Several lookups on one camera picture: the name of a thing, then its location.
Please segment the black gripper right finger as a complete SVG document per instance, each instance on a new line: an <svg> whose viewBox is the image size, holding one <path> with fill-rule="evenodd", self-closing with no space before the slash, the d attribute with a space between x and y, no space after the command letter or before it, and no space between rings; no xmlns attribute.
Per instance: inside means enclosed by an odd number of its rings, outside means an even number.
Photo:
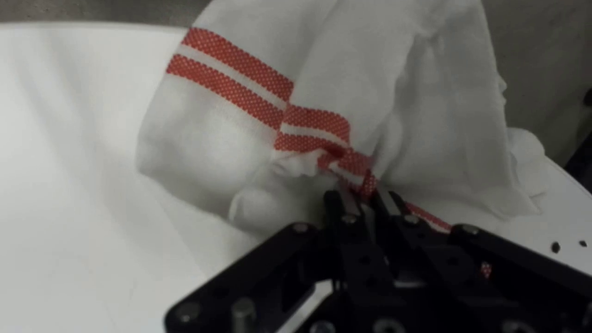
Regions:
<svg viewBox="0 0 592 333"><path fill-rule="evenodd" d="M426 231L424 221L396 194L380 186L372 195L376 208L376 238L381 245L417 247Z"/></svg>

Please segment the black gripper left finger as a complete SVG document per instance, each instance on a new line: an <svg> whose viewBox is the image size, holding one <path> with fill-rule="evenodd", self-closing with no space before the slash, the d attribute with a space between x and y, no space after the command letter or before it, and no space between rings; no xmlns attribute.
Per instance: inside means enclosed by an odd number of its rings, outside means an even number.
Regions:
<svg viewBox="0 0 592 333"><path fill-rule="evenodd" d="M350 190L328 190L324 208L326 229L333 244L370 244L365 212Z"/></svg>

